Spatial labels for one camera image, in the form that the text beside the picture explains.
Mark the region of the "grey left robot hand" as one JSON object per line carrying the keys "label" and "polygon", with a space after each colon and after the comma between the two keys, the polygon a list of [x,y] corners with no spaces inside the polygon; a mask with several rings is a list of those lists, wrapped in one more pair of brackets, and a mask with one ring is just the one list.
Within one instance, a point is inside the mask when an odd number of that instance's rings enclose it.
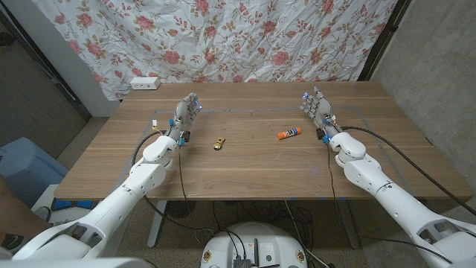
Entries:
{"label": "grey left robot hand", "polygon": [[178,141],[185,132],[191,129],[195,117],[201,110],[198,95],[194,92],[187,95],[178,102],[172,124],[165,132],[165,136]]}

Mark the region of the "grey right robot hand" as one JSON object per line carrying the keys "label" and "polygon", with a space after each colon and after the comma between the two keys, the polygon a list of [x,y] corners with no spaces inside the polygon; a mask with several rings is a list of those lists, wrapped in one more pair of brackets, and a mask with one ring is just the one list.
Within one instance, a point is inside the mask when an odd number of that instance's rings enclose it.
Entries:
{"label": "grey right robot hand", "polygon": [[328,138],[332,138],[339,134],[341,129],[336,123],[336,117],[324,94],[317,86],[313,89],[313,94],[303,95],[300,109],[313,120],[318,129],[321,129]]}

